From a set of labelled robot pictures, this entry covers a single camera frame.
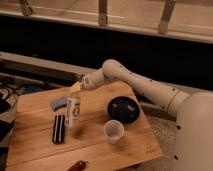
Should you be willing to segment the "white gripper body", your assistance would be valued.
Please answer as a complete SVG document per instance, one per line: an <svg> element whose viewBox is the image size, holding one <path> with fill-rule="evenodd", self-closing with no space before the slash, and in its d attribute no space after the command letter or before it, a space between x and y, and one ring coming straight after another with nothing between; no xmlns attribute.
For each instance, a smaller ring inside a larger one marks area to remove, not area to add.
<svg viewBox="0 0 213 171"><path fill-rule="evenodd" d="M92 83L89 76L84 76L80 81L77 81L70 87L71 92L78 92L83 90L92 90L95 85Z"/></svg>

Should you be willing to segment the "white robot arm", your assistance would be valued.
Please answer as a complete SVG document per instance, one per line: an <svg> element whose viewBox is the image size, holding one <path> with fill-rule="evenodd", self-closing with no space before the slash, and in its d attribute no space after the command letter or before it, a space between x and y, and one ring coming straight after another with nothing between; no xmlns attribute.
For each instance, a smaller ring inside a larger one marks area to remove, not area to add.
<svg viewBox="0 0 213 171"><path fill-rule="evenodd" d="M114 81L125 82L176 118L172 171L213 171L213 92L189 94L134 73L114 59L84 75L80 88L96 89Z"/></svg>

